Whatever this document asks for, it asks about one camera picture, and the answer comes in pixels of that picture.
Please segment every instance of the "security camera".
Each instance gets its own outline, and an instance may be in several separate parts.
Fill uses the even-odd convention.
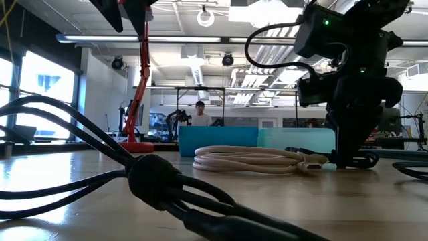
[[[122,56],[114,57],[114,60],[112,62],[112,68],[114,68],[115,70],[123,70],[125,69],[125,67],[126,67],[126,64],[123,62]]]
[[[222,63],[223,63],[223,66],[231,66],[231,65],[233,65],[232,54],[226,53],[225,56],[223,57]]]

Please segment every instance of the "large window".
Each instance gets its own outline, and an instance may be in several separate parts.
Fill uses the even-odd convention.
[[[0,58],[0,107],[9,102],[10,86],[12,83],[13,64],[7,60]],[[0,117],[0,125],[6,126],[7,116]]]
[[[40,94],[71,105],[74,95],[74,73],[33,52],[28,51],[22,59],[21,97]],[[57,115],[65,121],[71,121],[65,112],[46,104],[28,104],[28,107],[40,108]],[[18,125],[37,127],[35,137],[66,139],[69,132],[44,118],[27,114],[17,115]]]

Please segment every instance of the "table surface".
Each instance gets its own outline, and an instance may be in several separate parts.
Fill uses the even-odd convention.
[[[428,185],[382,159],[373,170],[303,175],[209,173],[190,158],[157,153],[184,174],[207,181],[237,202],[331,240],[427,240]],[[121,166],[97,151],[0,160],[0,190],[26,191],[77,181]],[[0,201],[0,210],[33,208],[68,195]],[[0,240],[203,240],[111,181],[62,208],[24,220],[0,220]]]

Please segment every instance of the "person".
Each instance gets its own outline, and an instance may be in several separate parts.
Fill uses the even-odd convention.
[[[318,121],[315,118],[311,118],[308,120],[308,127],[309,128],[318,128],[319,124]]]
[[[206,127],[213,124],[211,116],[205,114],[205,104],[202,101],[198,101],[195,104],[196,115],[192,115],[192,126],[194,127]]]

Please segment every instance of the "blue box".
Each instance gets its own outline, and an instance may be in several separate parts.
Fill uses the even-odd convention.
[[[336,139],[334,131],[328,128],[263,128],[259,131],[257,146],[279,150],[298,147],[331,153],[336,149]]]
[[[213,145],[256,147],[257,127],[192,127],[179,128],[180,156],[194,157],[196,149]]]

